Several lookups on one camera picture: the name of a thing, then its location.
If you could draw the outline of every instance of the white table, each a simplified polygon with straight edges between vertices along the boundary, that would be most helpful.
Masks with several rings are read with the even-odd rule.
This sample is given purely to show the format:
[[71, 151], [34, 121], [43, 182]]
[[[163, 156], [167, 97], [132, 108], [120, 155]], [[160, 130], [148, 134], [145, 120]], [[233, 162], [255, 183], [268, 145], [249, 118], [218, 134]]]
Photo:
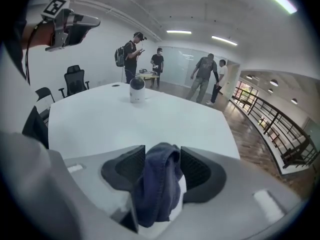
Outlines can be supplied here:
[[132, 104], [129, 85], [113, 83], [53, 103], [49, 148], [68, 159], [135, 145], [148, 151], [168, 142], [240, 159], [222, 112], [150, 89], [145, 97], [144, 103]]

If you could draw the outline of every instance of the chair backrest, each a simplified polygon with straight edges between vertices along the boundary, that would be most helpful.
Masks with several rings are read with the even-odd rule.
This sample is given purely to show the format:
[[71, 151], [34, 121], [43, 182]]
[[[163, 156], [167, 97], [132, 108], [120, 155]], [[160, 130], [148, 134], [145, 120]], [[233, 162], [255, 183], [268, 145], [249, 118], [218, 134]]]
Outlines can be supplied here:
[[38, 98], [37, 101], [40, 101], [41, 99], [43, 99], [43, 98], [45, 98], [45, 97], [47, 97], [47, 96], [51, 96], [53, 102], [55, 102], [55, 99], [54, 99], [54, 97], [52, 96], [52, 93], [51, 93], [51, 91], [50, 91], [49, 88], [43, 87], [43, 88], [40, 88], [39, 90], [36, 90], [35, 92], [36, 92], [36, 94], [38, 94], [38, 96], [39, 96], [39, 98]]
[[66, 70], [66, 73], [69, 74], [69, 73], [76, 73], [80, 71], [80, 67], [79, 65], [73, 65], [73, 66], [70, 66], [68, 67], [68, 69]]
[[87, 90], [85, 86], [84, 78], [85, 78], [85, 71], [83, 69], [76, 70], [73, 73], [64, 74], [68, 96]]

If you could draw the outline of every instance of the black backpack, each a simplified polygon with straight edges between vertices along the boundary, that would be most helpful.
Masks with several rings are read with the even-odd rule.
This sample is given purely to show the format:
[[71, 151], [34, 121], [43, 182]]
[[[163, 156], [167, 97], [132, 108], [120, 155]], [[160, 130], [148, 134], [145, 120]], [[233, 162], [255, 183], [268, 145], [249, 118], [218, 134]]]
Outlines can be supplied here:
[[117, 67], [124, 67], [125, 60], [127, 60], [127, 56], [125, 55], [125, 46], [121, 46], [120, 48], [116, 49], [114, 53], [115, 64]]

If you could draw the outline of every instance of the white cylindrical device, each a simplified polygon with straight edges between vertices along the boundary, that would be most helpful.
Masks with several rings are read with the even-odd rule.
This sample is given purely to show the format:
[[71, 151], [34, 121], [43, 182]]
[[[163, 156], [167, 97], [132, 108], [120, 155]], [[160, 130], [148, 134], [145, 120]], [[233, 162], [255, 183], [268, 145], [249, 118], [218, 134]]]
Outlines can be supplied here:
[[140, 77], [135, 77], [130, 81], [130, 102], [143, 103], [146, 99], [146, 83]]

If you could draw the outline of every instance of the black office chair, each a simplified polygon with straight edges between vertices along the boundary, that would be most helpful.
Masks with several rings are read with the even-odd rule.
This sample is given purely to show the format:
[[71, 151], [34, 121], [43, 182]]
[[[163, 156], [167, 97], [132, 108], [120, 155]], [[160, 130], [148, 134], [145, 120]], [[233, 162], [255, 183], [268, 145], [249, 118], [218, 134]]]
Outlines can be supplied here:
[[[39, 96], [37, 102], [40, 101], [40, 100], [42, 100], [42, 99], [45, 98], [45, 97], [51, 96], [51, 98], [52, 98], [52, 100], [53, 100], [53, 103], [55, 103], [55, 99], [54, 99], [54, 97], [52, 96], [52, 93], [51, 93], [51, 91], [50, 91], [49, 88], [43, 87], [43, 88], [40, 88], [39, 90], [36, 90], [35, 92], [36, 92], [36, 94], [38, 94], [38, 96]], [[42, 112], [40, 113], [40, 117], [42, 118], [42, 120], [43, 120], [45, 123], [46, 123], [46, 120], [49, 118], [49, 114], [50, 114], [50, 107], [47, 108], [47, 109], [45, 109], [44, 111], [42, 111]]]
[[[64, 74], [64, 79], [67, 88], [67, 97], [89, 90], [89, 81], [84, 82], [85, 71], [80, 69], [79, 65], [74, 65], [68, 67], [66, 74]], [[62, 97], [65, 98], [64, 89], [61, 88], [59, 91], [62, 93]]]

